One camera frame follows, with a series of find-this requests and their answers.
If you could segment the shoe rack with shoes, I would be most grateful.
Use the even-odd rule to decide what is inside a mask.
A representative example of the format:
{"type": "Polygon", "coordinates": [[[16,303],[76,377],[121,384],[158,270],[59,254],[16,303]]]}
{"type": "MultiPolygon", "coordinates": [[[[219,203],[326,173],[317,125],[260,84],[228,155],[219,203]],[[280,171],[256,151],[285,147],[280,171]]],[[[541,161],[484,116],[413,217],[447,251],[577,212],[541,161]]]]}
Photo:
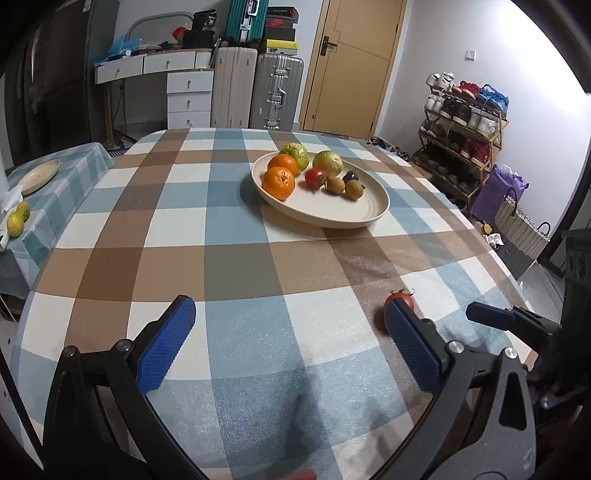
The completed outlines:
{"type": "Polygon", "coordinates": [[[469,211],[502,151],[509,97],[489,84],[457,82],[451,72],[430,74],[426,85],[421,147],[412,160],[469,211]]]}

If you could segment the dark refrigerator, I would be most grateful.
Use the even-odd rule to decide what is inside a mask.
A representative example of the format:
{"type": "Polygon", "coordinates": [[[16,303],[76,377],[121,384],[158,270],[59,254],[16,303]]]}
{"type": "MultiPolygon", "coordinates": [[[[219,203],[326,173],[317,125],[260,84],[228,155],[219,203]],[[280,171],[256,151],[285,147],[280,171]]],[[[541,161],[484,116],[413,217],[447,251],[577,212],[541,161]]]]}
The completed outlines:
{"type": "Polygon", "coordinates": [[[118,10],[117,1],[64,1],[8,64],[5,115],[15,165],[107,140],[95,64],[112,45],[118,10]]]}

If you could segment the orange tangerine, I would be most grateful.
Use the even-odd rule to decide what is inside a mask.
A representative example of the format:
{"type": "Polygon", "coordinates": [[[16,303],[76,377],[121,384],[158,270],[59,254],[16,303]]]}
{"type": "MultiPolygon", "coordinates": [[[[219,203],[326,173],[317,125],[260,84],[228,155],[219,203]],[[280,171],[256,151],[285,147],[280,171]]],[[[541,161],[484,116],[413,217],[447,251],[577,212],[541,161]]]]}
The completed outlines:
{"type": "Polygon", "coordinates": [[[276,200],[284,201],[294,193],[296,180],[294,174],[286,167],[271,167],[263,174],[262,187],[276,200]]]}
{"type": "Polygon", "coordinates": [[[270,162],[268,162],[266,165],[267,170],[276,167],[286,168],[294,176],[300,174],[300,168],[298,168],[297,160],[295,160],[294,157],[291,157],[288,154],[277,153],[273,156],[272,159],[270,159],[270,162]]]}

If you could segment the silver suitcase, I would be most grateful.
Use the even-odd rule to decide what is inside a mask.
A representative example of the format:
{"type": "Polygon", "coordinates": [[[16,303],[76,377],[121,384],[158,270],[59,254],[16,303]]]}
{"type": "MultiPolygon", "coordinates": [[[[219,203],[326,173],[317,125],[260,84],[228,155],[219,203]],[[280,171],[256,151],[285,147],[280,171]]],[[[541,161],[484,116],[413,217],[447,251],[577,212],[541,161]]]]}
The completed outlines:
{"type": "Polygon", "coordinates": [[[293,130],[303,73],[301,58],[280,53],[259,55],[250,105],[250,128],[293,130]]]}

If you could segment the wooden door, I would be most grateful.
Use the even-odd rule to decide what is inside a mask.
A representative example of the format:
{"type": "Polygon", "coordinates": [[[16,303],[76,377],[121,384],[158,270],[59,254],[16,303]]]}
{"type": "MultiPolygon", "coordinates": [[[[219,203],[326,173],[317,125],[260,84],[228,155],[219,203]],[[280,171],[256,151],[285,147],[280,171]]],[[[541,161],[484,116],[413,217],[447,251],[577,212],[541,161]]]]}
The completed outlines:
{"type": "Polygon", "coordinates": [[[308,67],[301,129],[370,138],[396,58],[405,1],[325,1],[308,67]]]}

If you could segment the green lime on side table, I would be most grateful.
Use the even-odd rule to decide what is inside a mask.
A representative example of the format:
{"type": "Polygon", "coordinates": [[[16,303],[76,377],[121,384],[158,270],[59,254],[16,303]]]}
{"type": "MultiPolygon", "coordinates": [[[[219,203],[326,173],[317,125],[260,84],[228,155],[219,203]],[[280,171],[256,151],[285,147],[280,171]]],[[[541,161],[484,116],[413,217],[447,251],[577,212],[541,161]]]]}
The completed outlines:
{"type": "Polygon", "coordinates": [[[30,205],[26,201],[21,201],[16,207],[16,212],[22,217],[23,221],[26,222],[30,217],[30,205]]]}

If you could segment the brown kiwi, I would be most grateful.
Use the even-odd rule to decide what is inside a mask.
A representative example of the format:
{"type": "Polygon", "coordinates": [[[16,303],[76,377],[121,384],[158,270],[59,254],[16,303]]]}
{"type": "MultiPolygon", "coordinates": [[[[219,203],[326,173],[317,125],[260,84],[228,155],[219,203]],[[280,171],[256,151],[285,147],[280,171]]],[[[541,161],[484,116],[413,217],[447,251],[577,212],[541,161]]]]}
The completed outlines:
{"type": "Polygon", "coordinates": [[[356,201],[363,197],[363,194],[365,193],[365,186],[363,186],[363,184],[357,179],[349,180],[346,182],[345,192],[346,197],[348,197],[349,200],[356,201]]]}
{"type": "Polygon", "coordinates": [[[338,176],[331,176],[325,181],[325,189],[332,195],[341,195],[346,190],[346,182],[338,176]]]}

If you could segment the dark purple plum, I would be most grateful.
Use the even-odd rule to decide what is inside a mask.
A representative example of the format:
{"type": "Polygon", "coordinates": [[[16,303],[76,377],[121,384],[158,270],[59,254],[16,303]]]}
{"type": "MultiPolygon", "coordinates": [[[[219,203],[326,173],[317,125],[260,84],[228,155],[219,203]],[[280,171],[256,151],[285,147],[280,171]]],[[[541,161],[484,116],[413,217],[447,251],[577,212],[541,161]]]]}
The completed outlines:
{"type": "Polygon", "coordinates": [[[357,180],[359,179],[358,174],[356,174],[356,172],[353,171],[348,171],[343,177],[342,179],[344,180],[345,183],[348,183],[350,180],[357,180]]]}

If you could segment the large cream plate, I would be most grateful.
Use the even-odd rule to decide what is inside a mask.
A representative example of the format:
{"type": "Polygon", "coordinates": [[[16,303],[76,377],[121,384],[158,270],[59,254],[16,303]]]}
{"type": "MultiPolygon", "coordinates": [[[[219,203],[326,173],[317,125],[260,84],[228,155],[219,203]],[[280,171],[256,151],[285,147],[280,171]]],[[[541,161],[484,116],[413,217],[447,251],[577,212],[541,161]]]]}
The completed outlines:
{"type": "Polygon", "coordinates": [[[345,171],[355,172],[365,186],[365,193],[359,200],[312,191],[305,186],[303,176],[295,180],[294,192],[287,200],[276,199],[263,189],[263,174],[274,155],[276,153],[271,152],[260,156],[252,164],[250,176],[260,197],[290,218],[323,228],[355,229],[378,221],[391,206],[390,196],[383,185],[367,171],[346,160],[342,161],[345,171]]]}

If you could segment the red tomato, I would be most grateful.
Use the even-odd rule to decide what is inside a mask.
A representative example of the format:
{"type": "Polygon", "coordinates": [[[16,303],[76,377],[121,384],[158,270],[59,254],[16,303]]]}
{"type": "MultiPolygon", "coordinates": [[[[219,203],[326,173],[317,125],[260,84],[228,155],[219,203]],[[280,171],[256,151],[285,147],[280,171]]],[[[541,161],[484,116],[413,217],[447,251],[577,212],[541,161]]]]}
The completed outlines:
{"type": "Polygon", "coordinates": [[[311,168],[305,171],[304,181],[307,184],[308,189],[311,191],[318,191],[325,185],[325,172],[322,169],[311,168]]]}
{"type": "Polygon", "coordinates": [[[391,291],[383,305],[383,319],[386,331],[393,335],[396,331],[412,328],[414,314],[414,294],[405,289],[391,291]]]}

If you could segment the checkered tablecloth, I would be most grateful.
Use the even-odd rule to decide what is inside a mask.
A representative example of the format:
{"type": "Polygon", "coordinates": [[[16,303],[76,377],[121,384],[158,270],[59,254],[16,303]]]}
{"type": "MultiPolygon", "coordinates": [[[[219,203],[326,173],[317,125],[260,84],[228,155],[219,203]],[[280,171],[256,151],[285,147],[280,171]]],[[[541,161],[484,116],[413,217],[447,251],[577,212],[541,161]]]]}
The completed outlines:
{"type": "Polygon", "coordinates": [[[215,479],[367,479],[429,400],[377,327],[399,289],[447,339],[492,352],[507,336],[468,321],[466,306],[522,303],[481,234],[396,156],[311,134],[159,131],[67,222],[26,301],[11,370],[41,429],[65,346],[108,349],[184,294],[197,321],[149,399],[191,459],[215,479]],[[389,195],[384,216],[338,231],[264,203],[250,167],[290,142],[366,170],[389,195]]]}

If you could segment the yellow lemon on side table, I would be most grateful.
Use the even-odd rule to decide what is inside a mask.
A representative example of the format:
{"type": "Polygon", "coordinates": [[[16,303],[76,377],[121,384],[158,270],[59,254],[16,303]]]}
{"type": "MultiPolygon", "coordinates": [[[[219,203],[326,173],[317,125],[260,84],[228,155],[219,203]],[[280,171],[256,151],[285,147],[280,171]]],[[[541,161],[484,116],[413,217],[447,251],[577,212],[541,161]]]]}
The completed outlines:
{"type": "Polygon", "coordinates": [[[11,213],[6,221],[8,235],[12,238],[19,237],[24,230],[25,220],[19,212],[11,213]]]}

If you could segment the beige suitcase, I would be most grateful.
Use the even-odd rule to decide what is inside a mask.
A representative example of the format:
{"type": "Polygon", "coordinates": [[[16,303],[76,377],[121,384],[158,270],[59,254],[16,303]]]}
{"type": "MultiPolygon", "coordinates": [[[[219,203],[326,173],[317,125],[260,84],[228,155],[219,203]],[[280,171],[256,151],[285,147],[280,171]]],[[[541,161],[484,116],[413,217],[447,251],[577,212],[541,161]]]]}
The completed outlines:
{"type": "Polygon", "coordinates": [[[256,59],[256,49],[217,49],[211,103],[213,128],[249,127],[256,59]]]}

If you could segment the teal suitcase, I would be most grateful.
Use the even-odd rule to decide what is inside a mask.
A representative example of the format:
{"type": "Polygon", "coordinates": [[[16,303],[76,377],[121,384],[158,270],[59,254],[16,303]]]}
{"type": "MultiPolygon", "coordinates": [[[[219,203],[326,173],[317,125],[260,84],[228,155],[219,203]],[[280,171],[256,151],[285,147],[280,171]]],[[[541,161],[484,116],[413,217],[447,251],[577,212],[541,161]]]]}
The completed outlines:
{"type": "Polygon", "coordinates": [[[263,37],[269,0],[232,0],[225,37],[238,44],[252,44],[263,37]]]}

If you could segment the yellow-green guava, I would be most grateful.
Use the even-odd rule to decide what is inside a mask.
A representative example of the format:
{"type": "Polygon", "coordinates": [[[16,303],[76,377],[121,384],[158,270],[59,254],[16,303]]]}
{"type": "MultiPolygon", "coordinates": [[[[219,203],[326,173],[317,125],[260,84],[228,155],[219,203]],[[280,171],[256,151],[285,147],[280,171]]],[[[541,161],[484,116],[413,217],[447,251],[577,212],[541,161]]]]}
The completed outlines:
{"type": "Polygon", "coordinates": [[[329,176],[338,176],[342,172],[342,158],[339,154],[325,150],[315,154],[312,166],[329,176]]]}

